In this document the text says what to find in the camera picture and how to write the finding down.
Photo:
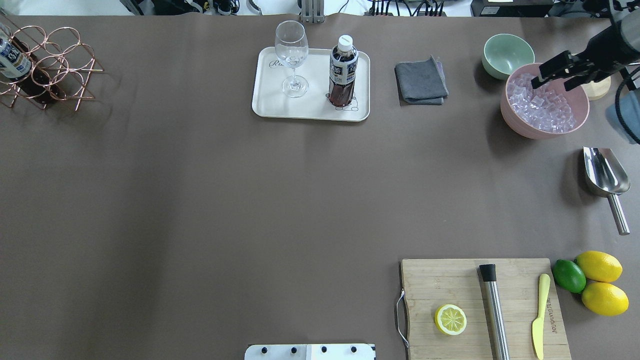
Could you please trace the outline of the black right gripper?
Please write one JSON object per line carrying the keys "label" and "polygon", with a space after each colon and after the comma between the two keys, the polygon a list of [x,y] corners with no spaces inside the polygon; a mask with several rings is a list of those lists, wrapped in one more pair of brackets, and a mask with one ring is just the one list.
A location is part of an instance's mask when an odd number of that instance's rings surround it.
{"label": "black right gripper", "polygon": [[580,73],[572,71],[576,57],[565,50],[538,67],[539,75],[531,79],[531,87],[539,89],[557,79],[567,79],[564,90],[569,92],[590,82],[606,79],[635,62],[640,57],[640,25],[635,22],[618,22],[592,37],[585,50],[578,54],[584,61]]}

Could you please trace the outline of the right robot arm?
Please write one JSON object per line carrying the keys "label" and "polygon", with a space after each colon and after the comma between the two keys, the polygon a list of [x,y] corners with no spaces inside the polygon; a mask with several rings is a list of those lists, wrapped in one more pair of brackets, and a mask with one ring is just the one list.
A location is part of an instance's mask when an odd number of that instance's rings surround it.
{"label": "right robot arm", "polygon": [[564,89],[571,91],[579,85],[601,82],[615,73],[621,73],[622,81],[615,91],[614,110],[617,121],[626,136],[635,144],[639,143],[639,121],[626,120],[621,108],[621,93],[630,87],[634,78],[639,77],[639,68],[626,68],[639,62],[639,2],[629,0],[586,0],[585,9],[592,7],[595,12],[605,12],[610,26],[594,35],[585,50],[572,54],[565,50],[539,66],[540,74],[531,80],[533,89],[548,82],[565,79]]}

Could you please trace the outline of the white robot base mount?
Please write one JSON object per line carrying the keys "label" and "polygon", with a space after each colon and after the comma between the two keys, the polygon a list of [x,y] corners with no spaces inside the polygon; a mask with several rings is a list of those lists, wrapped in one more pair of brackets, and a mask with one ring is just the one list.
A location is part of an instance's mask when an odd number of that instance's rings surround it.
{"label": "white robot base mount", "polygon": [[252,344],[245,360],[375,360],[374,344],[334,342],[307,344]]}

